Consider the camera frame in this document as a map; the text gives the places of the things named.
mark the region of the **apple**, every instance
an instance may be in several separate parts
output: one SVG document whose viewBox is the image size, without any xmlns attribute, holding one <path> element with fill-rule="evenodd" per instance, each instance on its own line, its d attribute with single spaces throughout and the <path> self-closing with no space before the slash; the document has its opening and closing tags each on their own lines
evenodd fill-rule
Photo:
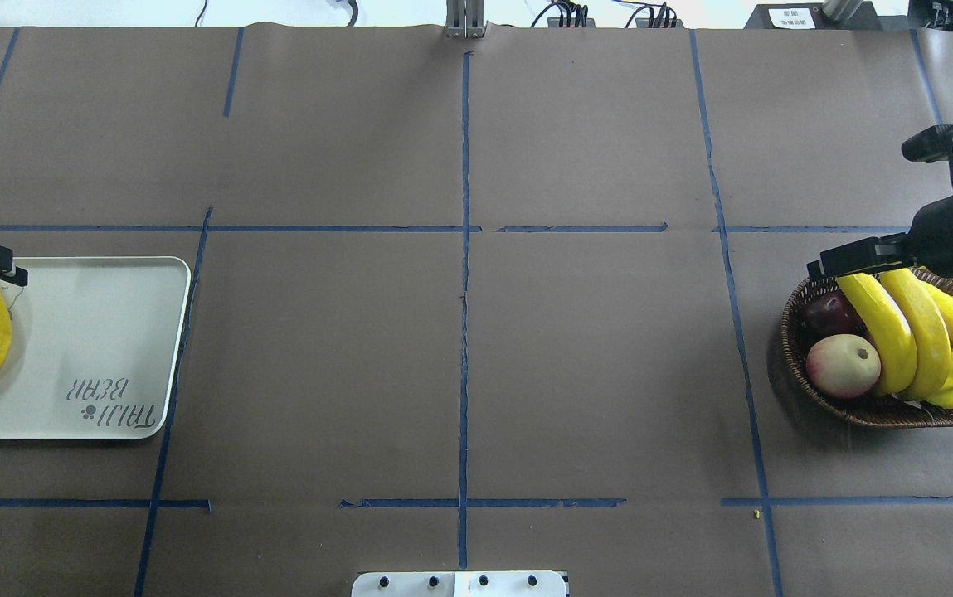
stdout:
<svg viewBox="0 0 953 597">
<path fill-rule="evenodd" d="M 882 375 L 874 346 L 852 333 L 824 337 L 811 347 L 805 370 L 816 388 L 833 398 L 852 400 L 866 394 Z"/>
<path fill-rule="evenodd" d="M 838 333 L 859 332 L 863 329 L 863 320 L 844 292 L 834 290 L 805 305 L 801 311 L 801 326 L 821 339 Z"/>
</svg>

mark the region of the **label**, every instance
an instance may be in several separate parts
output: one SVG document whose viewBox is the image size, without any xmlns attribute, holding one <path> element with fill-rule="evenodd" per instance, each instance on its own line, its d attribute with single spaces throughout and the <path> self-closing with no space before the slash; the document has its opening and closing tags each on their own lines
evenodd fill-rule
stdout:
<svg viewBox="0 0 953 597">
<path fill-rule="evenodd" d="M 768 8 L 767 16 L 779 29 L 814 29 L 814 19 L 808 8 Z"/>
<path fill-rule="evenodd" d="M 126 404 L 128 377 L 75 377 L 64 400 L 77 401 L 78 415 L 97 427 L 127 427 L 145 430 L 158 423 L 155 404 Z"/>
</svg>

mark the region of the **woven basket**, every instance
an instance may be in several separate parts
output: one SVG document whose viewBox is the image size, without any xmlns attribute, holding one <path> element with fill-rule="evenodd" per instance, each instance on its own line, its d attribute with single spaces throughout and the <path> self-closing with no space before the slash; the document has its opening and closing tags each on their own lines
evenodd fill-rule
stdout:
<svg viewBox="0 0 953 597">
<path fill-rule="evenodd" d="M 953 279 L 943 279 L 924 269 L 912 269 L 915 276 L 953 294 Z M 792 389 L 805 394 L 838 419 L 863 427 L 953 427 L 953 409 L 921 403 L 922 408 L 905 404 L 894 396 L 863 396 L 856 400 L 836 400 L 814 388 L 805 374 L 805 357 L 810 347 L 801 329 L 801 313 L 807 303 L 837 290 L 835 279 L 805 280 L 790 295 L 782 313 L 780 350 L 785 358 Z"/>
</svg>

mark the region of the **tray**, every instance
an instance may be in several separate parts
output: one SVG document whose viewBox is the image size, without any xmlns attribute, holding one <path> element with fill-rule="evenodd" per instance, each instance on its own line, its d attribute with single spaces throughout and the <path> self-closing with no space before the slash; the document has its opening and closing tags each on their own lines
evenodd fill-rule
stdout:
<svg viewBox="0 0 953 597">
<path fill-rule="evenodd" d="M 191 272 L 177 257 L 28 257 L 0 283 L 0 439 L 142 439 L 165 420 Z"/>
</svg>

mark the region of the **sticker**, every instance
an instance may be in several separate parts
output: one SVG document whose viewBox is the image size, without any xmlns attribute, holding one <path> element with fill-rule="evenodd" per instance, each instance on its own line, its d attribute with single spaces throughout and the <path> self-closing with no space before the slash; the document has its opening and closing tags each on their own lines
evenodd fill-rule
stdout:
<svg viewBox="0 0 953 597">
<path fill-rule="evenodd" d="M 768 8 L 767 16 L 779 29 L 814 29 L 814 19 L 808 8 Z"/>
</svg>

